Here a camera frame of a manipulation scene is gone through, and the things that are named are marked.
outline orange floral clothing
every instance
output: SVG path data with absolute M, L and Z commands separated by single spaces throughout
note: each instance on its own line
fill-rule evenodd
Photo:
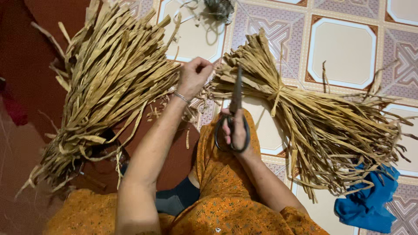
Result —
M 261 157 L 254 121 L 244 111 L 251 145 Z M 220 151 L 213 140 L 214 126 L 203 126 L 193 173 L 200 185 L 200 198 L 177 217 L 160 214 L 168 234 L 328 234 L 307 214 L 286 207 L 280 213 L 257 202 L 254 186 L 239 161 Z
M 245 117 L 251 145 L 261 156 L 254 121 L 247 111 Z M 257 202 L 256 190 L 238 160 L 214 146 L 215 123 L 202 127 L 193 167 L 200 198 L 177 217 L 159 214 L 164 234 L 328 234 L 295 208 L 277 213 Z M 77 190 L 48 222 L 45 234 L 113 234 L 115 212 L 116 194 Z

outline scissor handle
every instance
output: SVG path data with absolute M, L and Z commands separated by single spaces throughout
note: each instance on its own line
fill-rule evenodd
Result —
M 233 138 L 233 133 L 234 133 L 234 122 L 232 121 L 231 115 L 222 115 L 221 119 L 216 123 L 215 133 L 214 133 L 216 147 L 220 151 L 226 152 L 226 150 L 222 149 L 218 144 L 218 131 L 219 131 L 219 128 L 223 125 L 225 119 L 227 120 L 228 127 L 231 130 L 231 143 L 229 144 L 229 148 L 236 153 L 244 152 L 247 149 L 248 145 L 250 144 L 250 127 L 248 126 L 248 122 L 245 119 L 245 117 L 242 117 L 242 120 L 244 123 L 244 130 L 246 133 L 244 147 L 242 149 L 237 149 L 233 144 L 232 138 Z

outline scissors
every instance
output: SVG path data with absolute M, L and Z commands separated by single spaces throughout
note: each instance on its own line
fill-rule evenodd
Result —
M 223 125 L 225 119 L 227 120 L 227 124 L 229 129 L 231 130 L 231 143 L 229 144 L 229 148 L 230 150 L 232 150 L 233 152 L 236 153 L 242 153 L 245 151 L 245 149 L 248 147 L 248 144 L 250 143 L 250 128 L 248 126 L 247 120 L 245 119 L 244 116 L 242 116 L 243 119 L 243 123 L 244 123 L 244 129 L 246 132 L 246 138 L 245 138 L 245 143 L 244 143 L 244 147 L 242 149 L 237 149 L 234 144 L 233 144 L 233 133 L 234 133 L 234 122 L 232 120 L 232 118 L 235 116 L 235 114 L 237 113 L 238 109 L 241 108 L 241 88 L 242 88 L 242 69 L 241 66 L 238 66 L 238 76 L 237 76 L 237 80 L 235 81 L 235 85 L 234 85 L 234 91 L 232 94 L 232 99 L 231 99 L 231 104 L 229 105 L 229 112 L 231 113 L 230 115 L 226 115 L 223 114 L 222 117 L 219 119 L 219 121 L 216 123 L 215 126 L 215 133 L 214 133 L 214 138 L 215 138 L 215 145 L 216 147 L 225 152 L 227 150 L 223 149 L 219 144 L 218 144 L 218 131 L 220 129 L 220 127 Z

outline bundle of dried strips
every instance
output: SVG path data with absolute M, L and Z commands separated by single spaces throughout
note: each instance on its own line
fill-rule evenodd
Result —
M 370 171 L 381 171 L 398 161 L 405 148 L 396 142 L 401 138 L 400 124 L 413 125 L 395 114 L 382 111 L 392 99 L 371 94 L 343 95 L 310 92 L 285 86 L 276 69 L 263 29 L 259 35 L 247 35 L 248 42 L 230 54 L 226 64 L 217 68 L 211 82 L 212 95 L 230 97 L 243 69 L 243 94 L 264 98 L 272 104 L 271 116 L 277 116 L 290 137 L 291 172 L 300 166 L 305 192 L 314 202 L 315 189 L 329 189 L 349 194 L 351 185 L 364 182 Z M 382 113 L 395 119 L 389 121 Z M 417 139 L 411 134 L 406 136 Z
M 178 80 L 180 65 L 168 61 L 166 51 L 180 24 L 176 24 L 164 45 L 164 27 L 170 17 L 152 26 L 149 21 L 154 15 L 155 10 L 151 10 L 138 20 L 127 7 L 110 1 L 105 1 L 99 11 L 99 0 L 91 0 L 84 28 L 73 38 L 59 23 L 69 43 L 65 53 L 46 30 L 33 23 L 54 43 L 65 62 L 65 71 L 53 64 L 51 68 L 68 94 L 61 128 L 48 135 L 53 139 L 43 152 L 40 166 L 32 171 L 22 189 L 46 180 L 56 191 L 76 175 L 77 159 L 100 161 L 115 155 L 133 136 L 144 107 L 170 92 Z M 127 121 L 114 138 L 100 137 L 124 118 Z M 132 134 L 116 151 L 91 157 L 92 146 L 115 141 L 134 120 Z

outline blue cloth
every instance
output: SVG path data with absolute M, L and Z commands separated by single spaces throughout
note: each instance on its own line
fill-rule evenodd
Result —
M 394 167 L 383 166 L 383 168 L 398 179 L 400 173 Z M 334 209 L 340 217 L 340 222 L 376 232 L 390 233 L 390 227 L 396 217 L 385 208 L 385 203 L 393 200 L 393 193 L 398 187 L 398 182 L 386 174 L 381 173 L 381 176 L 383 182 L 378 172 L 370 172 L 365 180 L 373 182 L 374 187 L 349 194 L 345 199 L 335 200 Z M 361 189 L 367 185 L 366 183 L 356 184 L 348 191 Z

